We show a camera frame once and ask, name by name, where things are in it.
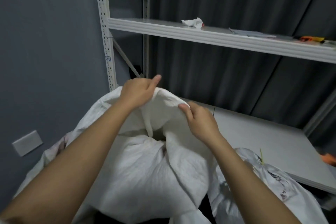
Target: gray curtain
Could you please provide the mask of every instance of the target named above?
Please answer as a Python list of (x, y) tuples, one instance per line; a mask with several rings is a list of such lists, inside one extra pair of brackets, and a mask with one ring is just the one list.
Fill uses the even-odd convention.
[[(334, 0), (151, 0), (154, 19), (200, 17), (207, 26), (289, 36), (334, 38), (334, 14)], [(336, 88), (334, 64), (162, 37), (151, 47), (151, 74), (162, 74), (172, 93), (297, 128)], [(336, 111), (329, 116), (311, 136), (321, 147), (335, 130)]]

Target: perforated metal post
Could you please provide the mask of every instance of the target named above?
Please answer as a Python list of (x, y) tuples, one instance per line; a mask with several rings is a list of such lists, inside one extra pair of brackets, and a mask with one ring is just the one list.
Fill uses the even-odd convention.
[[(150, 0), (142, 0), (142, 15), (149, 19)], [(143, 35), (143, 74), (149, 77), (149, 35)]]
[(116, 69), (114, 63), (112, 34), (110, 33), (107, 18), (110, 18), (109, 0), (97, 0), (101, 35), (103, 37), (104, 56), (107, 69), (108, 85), (110, 91), (117, 87)]

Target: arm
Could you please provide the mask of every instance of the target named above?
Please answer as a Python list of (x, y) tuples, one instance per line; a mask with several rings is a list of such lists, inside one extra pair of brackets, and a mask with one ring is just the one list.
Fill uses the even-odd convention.
[(244, 163), (219, 132), (208, 109), (180, 104), (195, 137), (214, 154), (246, 224), (300, 224), (295, 215)]
[(131, 111), (149, 101), (161, 76), (128, 80), (119, 100), (43, 169), (0, 214), (10, 223), (70, 223)]

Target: wall outlet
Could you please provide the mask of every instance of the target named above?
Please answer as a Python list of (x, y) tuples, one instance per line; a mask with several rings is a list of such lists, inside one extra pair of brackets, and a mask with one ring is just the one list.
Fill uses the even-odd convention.
[(42, 144), (42, 140), (36, 130), (12, 142), (17, 153), (22, 157)]

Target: yellow zip tie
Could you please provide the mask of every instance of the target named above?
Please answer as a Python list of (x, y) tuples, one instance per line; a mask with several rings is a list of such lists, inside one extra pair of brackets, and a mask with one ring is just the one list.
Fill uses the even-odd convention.
[(263, 152), (261, 151), (261, 148), (260, 148), (260, 155), (261, 155), (261, 164), (264, 165)]

